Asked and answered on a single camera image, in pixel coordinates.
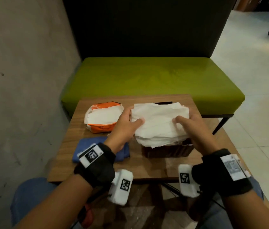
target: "green cushion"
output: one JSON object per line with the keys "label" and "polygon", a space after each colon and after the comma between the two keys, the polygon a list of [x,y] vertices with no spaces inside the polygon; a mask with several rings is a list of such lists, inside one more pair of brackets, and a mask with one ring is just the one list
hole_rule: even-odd
{"label": "green cushion", "polygon": [[233,114],[244,94],[210,59],[86,58],[62,96],[73,115],[83,97],[191,94],[202,115]]}

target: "gray wall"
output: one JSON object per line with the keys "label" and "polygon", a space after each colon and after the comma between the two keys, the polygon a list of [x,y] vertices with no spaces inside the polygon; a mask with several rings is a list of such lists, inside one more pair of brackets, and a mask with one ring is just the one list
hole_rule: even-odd
{"label": "gray wall", "polygon": [[62,0],[0,0],[0,227],[24,180],[46,176],[68,127],[59,97],[80,58]]}

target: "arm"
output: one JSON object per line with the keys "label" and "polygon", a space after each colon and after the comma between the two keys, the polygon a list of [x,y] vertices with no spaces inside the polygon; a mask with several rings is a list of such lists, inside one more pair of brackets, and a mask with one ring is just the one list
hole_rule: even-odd
{"label": "arm", "polygon": [[[173,121],[183,126],[195,149],[203,156],[222,149],[198,112],[191,114],[190,111],[190,119],[177,116]],[[269,228],[269,209],[253,190],[222,200],[234,228]]]}
{"label": "arm", "polygon": [[[114,154],[133,136],[144,120],[130,122],[131,108],[123,111],[114,130],[104,142]],[[62,182],[43,202],[31,210],[17,225],[17,229],[69,228],[86,204],[92,186],[79,174]]]}

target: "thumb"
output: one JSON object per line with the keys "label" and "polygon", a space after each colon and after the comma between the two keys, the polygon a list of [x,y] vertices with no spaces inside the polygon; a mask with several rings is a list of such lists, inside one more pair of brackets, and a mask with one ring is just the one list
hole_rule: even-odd
{"label": "thumb", "polygon": [[144,123],[145,123],[145,119],[141,118],[141,119],[137,119],[136,121],[132,122],[131,124],[135,129],[137,129],[138,127],[140,127]]}
{"label": "thumb", "polygon": [[173,119],[176,123],[180,123],[182,126],[186,126],[190,119],[184,118],[182,116],[176,116],[176,118]]}

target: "blue jeans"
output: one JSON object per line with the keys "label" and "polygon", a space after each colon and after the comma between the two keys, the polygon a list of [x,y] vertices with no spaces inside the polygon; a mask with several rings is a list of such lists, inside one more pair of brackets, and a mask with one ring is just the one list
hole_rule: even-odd
{"label": "blue jeans", "polygon": [[[264,199],[259,183],[253,177],[250,177],[249,179],[257,195]],[[31,209],[42,202],[55,188],[56,185],[47,182],[46,178],[33,178],[23,182],[16,190],[10,207],[12,225],[16,225]],[[223,205],[218,194],[216,194],[213,199]],[[204,215],[203,219],[197,224],[196,228],[232,229],[233,227],[226,211],[213,203]]]}

